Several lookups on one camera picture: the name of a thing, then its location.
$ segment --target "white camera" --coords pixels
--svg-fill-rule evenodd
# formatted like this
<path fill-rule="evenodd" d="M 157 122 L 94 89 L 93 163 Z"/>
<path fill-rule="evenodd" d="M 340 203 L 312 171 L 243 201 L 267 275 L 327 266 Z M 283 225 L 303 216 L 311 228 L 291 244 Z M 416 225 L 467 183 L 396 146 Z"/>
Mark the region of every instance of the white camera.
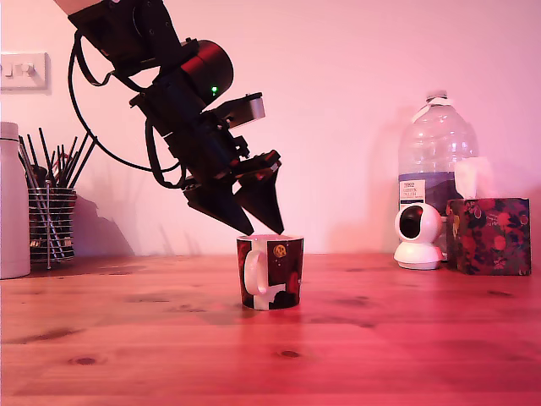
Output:
<path fill-rule="evenodd" d="M 395 260 L 402 268 L 435 269 L 443 259 L 439 247 L 432 243 L 440 236 L 440 214 L 431 205 L 413 203 L 403 207 L 395 217 L 395 231 L 401 240 Z"/>

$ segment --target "bottle label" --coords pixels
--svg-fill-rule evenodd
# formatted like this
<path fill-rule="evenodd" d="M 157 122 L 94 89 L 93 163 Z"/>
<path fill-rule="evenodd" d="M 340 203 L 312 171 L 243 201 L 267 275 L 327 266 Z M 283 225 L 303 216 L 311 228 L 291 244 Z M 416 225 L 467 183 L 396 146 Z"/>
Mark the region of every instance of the bottle label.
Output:
<path fill-rule="evenodd" d="M 426 181 L 424 179 L 400 182 L 400 210 L 412 203 L 424 203 Z"/>
<path fill-rule="evenodd" d="M 444 216 L 447 201 L 462 198 L 456 192 L 453 172 L 406 173 L 400 175 L 398 181 L 400 183 L 401 209 L 411 203 L 426 203 Z"/>

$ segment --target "white container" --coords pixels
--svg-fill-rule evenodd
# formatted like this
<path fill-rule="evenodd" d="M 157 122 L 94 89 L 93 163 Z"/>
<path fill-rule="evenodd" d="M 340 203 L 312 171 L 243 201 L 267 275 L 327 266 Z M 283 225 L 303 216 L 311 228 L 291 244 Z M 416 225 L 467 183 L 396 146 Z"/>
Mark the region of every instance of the white container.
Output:
<path fill-rule="evenodd" d="M 30 273 L 30 224 L 19 126 L 0 125 L 0 279 Z"/>

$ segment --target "mesh pen holder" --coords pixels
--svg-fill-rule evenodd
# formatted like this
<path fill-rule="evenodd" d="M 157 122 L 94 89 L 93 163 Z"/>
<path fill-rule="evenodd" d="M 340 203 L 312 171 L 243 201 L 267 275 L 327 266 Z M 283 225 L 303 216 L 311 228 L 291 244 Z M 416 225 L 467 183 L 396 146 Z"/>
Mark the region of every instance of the mesh pen holder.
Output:
<path fill-rule="evenodd" d="M 30 262 L 60 263 L 75 257 L 73 214 L 77 194 L 74 189 L 29 189 Z"/>

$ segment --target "wall switch plate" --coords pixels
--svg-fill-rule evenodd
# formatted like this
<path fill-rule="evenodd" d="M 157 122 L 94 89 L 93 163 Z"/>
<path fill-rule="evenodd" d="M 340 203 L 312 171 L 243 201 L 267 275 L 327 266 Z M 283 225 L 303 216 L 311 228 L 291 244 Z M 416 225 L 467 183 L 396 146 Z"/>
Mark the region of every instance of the wall switch plate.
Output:
<path fill-rule="evenodd" d="M 3 91 L 45 90 L 46 53 L 2 53 L 0 85 Z"/>

